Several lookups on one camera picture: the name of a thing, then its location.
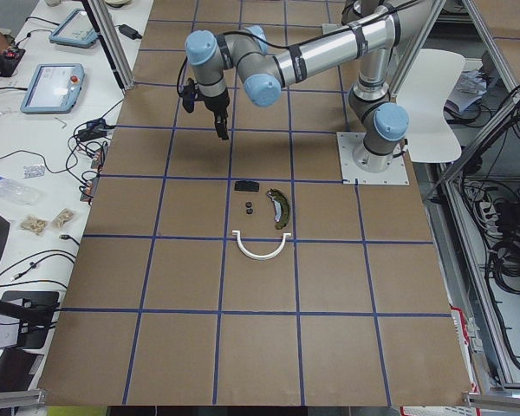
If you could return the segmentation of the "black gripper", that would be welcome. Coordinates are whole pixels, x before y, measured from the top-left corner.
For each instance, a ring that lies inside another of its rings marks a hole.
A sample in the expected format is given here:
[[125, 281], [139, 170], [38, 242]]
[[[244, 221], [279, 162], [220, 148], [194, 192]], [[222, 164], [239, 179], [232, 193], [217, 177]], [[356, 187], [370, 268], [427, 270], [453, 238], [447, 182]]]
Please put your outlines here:
[[217, 136], [221, 140], [229, 139], [227, 129], [227, 107], [230, 104], [230, 97], [228, 90], [225, 89], [223, 92], [215, 96], [206, 96], [204, 101], [206, 108], [214, 115], [214, 126], [216, 128]]

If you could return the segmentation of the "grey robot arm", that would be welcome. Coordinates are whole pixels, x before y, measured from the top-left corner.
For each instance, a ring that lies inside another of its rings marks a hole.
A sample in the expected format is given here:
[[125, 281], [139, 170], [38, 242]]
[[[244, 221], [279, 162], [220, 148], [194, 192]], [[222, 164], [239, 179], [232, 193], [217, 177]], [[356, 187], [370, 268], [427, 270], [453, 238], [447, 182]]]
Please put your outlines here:
[[259, 26], [218, 35], [196, 30], [185, 40], [186, 61], [194, 76], [179, 91], [179, 97], [187, 113], [202, 101], [213, 114], [218, 137], [225, 140], [230, 104], [226, 70], [236, 70], [253, 104], [268, 107], [277, 102], [283, 88], [359, 59], [361, 70], [351, 87], [349, 105], [366, 133], [354, 149], [353, 158], [366, 172], [383, 172], [391, 164], [393, 151], [409, 124], [406, 110], [387, 95], [390, 55], [401, 40], [419, 29], [426, 6], [425, 1], [381, 1], [372, 14], [327, 34], [285, 46], [278, 55], [269, 55], [271, 45]]

